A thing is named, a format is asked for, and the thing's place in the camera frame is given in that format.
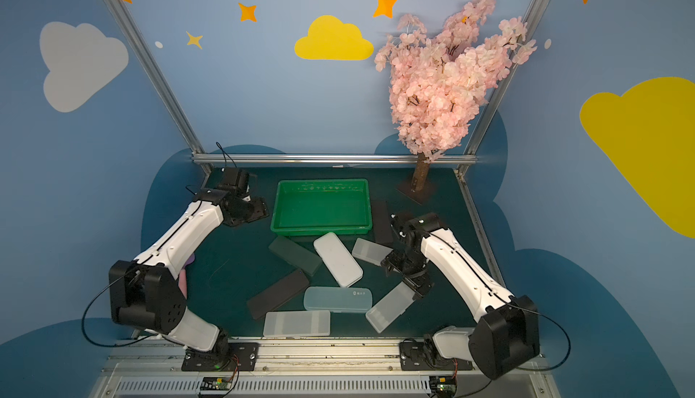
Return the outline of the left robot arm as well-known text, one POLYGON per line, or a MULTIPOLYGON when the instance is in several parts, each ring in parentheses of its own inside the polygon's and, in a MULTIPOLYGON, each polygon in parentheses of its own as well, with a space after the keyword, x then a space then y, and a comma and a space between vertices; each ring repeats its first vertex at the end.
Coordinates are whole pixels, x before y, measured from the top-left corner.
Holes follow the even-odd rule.
POLYGON ((217 227, 235 227, 268 215, 265 200, 248 193, 219 189, 197 193, 182 216, 148 249, 110 268, 113 322, 153 331, 191 350, 215 352, 222 331, 190 311, 178 285, 179 274, 217 227))

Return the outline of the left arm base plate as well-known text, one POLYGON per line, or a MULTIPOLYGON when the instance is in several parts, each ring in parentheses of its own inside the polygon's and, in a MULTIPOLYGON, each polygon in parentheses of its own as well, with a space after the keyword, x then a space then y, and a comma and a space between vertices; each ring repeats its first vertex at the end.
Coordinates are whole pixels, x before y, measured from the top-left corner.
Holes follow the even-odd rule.
POLYGON ((257 342, 229 341, 210 352, 186 349, 181 371, 251 372, 255 369, 259 348, 257 342))

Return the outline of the black pencil case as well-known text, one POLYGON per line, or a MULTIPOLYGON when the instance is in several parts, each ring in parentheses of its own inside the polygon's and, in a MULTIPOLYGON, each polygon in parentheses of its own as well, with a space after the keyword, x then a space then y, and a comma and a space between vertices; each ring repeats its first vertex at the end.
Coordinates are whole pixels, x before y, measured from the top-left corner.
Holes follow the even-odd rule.
POLYGON ((372 222, 374 241, 377 244, 390 247, 393 244, 393 233, 390 223, 390 213, 387 202, 384 200, 371 200, 372 222))
POLYGON ((267 313, 282 307, 302 294, 309 287, 309 279, 301 269, 277 281, 247 301, 253 320, 263 318, 267 313))

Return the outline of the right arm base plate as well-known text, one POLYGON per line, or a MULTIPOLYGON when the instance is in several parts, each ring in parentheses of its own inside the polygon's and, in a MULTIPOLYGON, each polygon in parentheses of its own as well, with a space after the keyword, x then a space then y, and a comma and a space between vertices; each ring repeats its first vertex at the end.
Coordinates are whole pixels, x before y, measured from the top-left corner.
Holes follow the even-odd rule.
POLYGON ((398 346, 403 371, 472 371, 470 361, 443 357, 433 343, 406 339, 398 346))

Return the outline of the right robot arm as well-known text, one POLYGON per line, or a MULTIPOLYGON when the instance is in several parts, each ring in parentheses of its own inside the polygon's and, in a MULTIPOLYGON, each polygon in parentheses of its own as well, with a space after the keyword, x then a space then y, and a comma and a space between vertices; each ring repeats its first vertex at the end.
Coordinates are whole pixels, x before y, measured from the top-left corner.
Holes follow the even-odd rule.
POLYGON ((537 306, 494 280, 437 214, 396 213, 390 226, 402 248, 391 251, 382 267, 400 274, 415 299, 432 289, 430 263, 443 273, 476 321, 467 347, 486 377, 496 380, 540 354, 537 306))

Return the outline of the white opaque pencil case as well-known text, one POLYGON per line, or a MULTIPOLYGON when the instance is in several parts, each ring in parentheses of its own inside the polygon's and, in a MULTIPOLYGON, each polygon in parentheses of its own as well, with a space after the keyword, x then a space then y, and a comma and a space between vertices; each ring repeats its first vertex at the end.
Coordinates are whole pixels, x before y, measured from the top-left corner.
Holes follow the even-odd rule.
POLYGON ((341 288, 351 287, 363 278, 362 267, 335 233, 321 236, 313 247, 341 288))

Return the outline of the frosted clear pencil case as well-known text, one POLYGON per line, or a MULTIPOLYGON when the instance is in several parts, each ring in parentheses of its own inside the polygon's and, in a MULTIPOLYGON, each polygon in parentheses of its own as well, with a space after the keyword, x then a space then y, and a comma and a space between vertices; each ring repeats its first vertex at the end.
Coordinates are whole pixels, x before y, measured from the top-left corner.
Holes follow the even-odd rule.
POLYGON ((393 249, 390 247, 359 238, 356 240, 351 254, 355 259, 363 260, 369 264, 381 267, 383 260, 385 260, 392 251, 393 249))

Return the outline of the dark translucent grey pencil case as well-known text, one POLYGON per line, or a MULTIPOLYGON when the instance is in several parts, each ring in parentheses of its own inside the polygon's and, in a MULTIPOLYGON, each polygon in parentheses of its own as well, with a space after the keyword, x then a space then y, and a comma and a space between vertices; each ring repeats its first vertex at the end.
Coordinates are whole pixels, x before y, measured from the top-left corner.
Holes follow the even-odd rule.
POLYGON ((269 250, 310 276, 313 276, 323 264, 319 255, 282 236, 277 237, 270 244, 269 250))

